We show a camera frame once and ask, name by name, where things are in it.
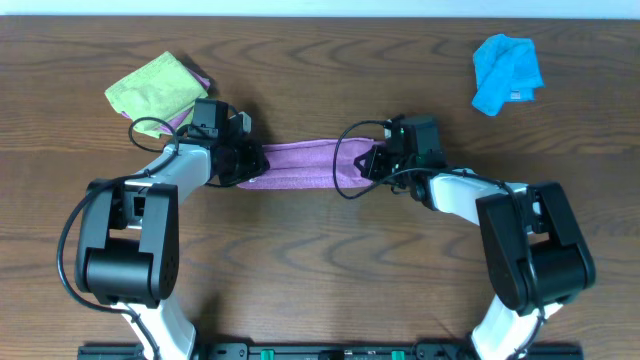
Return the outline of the purple microfiber cloth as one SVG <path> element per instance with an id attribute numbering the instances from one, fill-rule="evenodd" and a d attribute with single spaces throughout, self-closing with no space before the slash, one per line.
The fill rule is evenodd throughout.
<path id="1" fill-rule="evenodd" d="M 270 168 L 238 187 L 246 190 L 333 188 L 333 157 L 337 142 L 337 139 L 320 139 L 264 145 Z M 354 160 L 374 145 L 379 142 L 368 138 L 347 138 L 341 142 L 336 162 L 336 177 L 341 188 L 362 188 L 372 184 L 361 176 Z"/>

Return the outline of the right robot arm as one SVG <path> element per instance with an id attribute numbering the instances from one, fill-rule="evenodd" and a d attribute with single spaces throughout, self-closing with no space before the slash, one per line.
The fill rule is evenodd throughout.
<path id="1" fill-rule="evenodd" d="M 470 336 L 475 359 L 526 359 L 551 315 L 591 288 L 596 268 L 562 186 L 506 182 L 448 164 L 436 120 L 381 122 L 385 141 L 354 166 L 377 188 L 403 190 L 426 208 L 480 229 L 495 296 Z"/>

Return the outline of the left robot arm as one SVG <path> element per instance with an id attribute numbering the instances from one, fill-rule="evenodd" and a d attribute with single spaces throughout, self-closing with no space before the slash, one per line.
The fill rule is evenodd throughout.
<path id="1" fill-rule="evenodd" d="M 250 136 L 251 117 L 219 100 L 196 100 L 187 125 L 133 123 L 157 125 L 169 138 L 138 172 L 89 184 L 64 225 L 81 222 L 68 291 L 85 307 L 123 316 L 142 345 L 136 358 L 190 359 L 196 328 L 173 294 L 179 207 L 201 187 L 232 188 L 261 175 L 269 162 Z"/>

